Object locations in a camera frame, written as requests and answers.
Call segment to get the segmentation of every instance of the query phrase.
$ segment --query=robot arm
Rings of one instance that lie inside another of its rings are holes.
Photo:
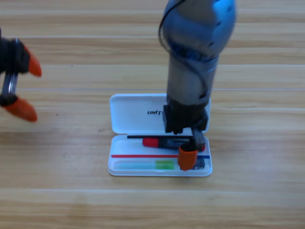
[[[234,0],[169,0],[160,23],[160,42],[170,53],[165,131],[191,128],[196,147],[204,145],[205,107],[234,24]]]
[[[0,73],[5,72],[0,107],[11,115],[29,122],[37,120],[36,111],[26,100],[16,96],[19,73],[41,76],[41,66],[36,57],[18,39],[7,40],[0,35]]]

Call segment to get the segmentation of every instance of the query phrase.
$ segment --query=orange gripper tip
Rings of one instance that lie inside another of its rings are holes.
[[[26,46],[24,46],[24,49],[30,55],[29,72],[32,73],[35,76],[40,77],[42,75],[42,70],[41,70],[41,65],[40,65],[38,59],[34,56],[33,53],[31,53],[29,51],[29,49]]]
[[[187,171],[193,169],[196,164],[198,150],[184,151],[179,147],[178,165],[181,170]]]
[[[3,108],[13,116],[19,117],[28,122],[37,121],[37,114],[34,107],[24,99],[18,98],[13,104]]]

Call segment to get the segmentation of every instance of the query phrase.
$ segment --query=open case lid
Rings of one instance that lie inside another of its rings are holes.
[[[110,98],[112,130],[117,134],[129,135],[174,135],[165,133],[163,106],[166,94],[115,94]],[[211,101],[206,106],[208,123],[210,123]],[[181,135],[192,135],[190,128]]]

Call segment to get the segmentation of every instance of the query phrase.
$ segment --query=wood grain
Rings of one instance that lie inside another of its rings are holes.
[[[29,74],[19,90],[166,90],[167,65],[43,65],[42,78]],[[303,90],[305,65],[218,65],[215,90]]]
[[[2,35],[42,63],[1,110],[0,229],[304,229],[305,2],[237,0],[212,93],[213,173],[114,177],[109,98],[165,93],[166,0],[1,0]]]

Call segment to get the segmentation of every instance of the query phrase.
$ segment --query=table surface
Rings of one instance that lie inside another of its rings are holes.
[[[0,1],[2,35],[43,69],[18,82],[38,122],[0,115],[0,228],[305,228],[304,0],[237,1],[212,95],[209,177],[109,175],[110,96],[166,92],[166,3]]]

